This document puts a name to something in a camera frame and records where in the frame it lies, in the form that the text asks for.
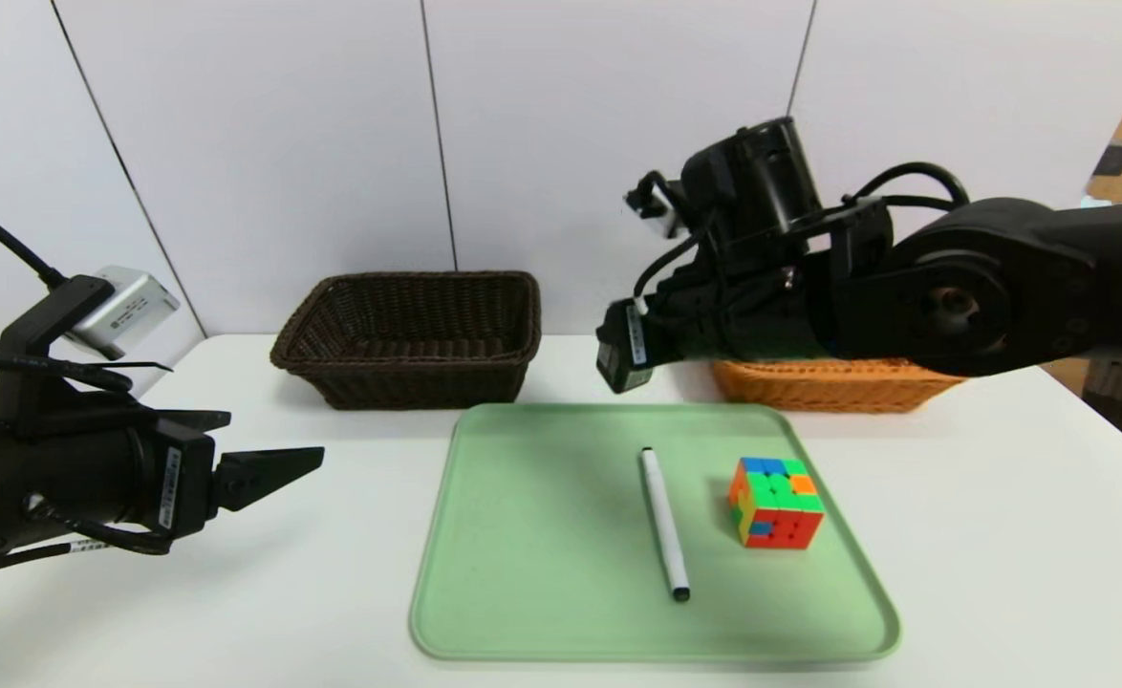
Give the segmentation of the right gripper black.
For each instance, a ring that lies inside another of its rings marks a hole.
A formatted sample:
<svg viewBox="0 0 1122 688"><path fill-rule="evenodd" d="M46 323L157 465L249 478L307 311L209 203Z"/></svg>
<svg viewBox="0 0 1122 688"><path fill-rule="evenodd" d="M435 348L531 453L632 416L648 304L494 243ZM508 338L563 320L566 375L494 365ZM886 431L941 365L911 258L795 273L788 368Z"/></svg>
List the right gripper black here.
<svg viewBox="0 0 1122 688"><path fill-rule="evenodd" d="M615 395L644 386L657 367L683 361L670 328L644 317L634 299L614 302L595 332L596 370Z"/></svg>

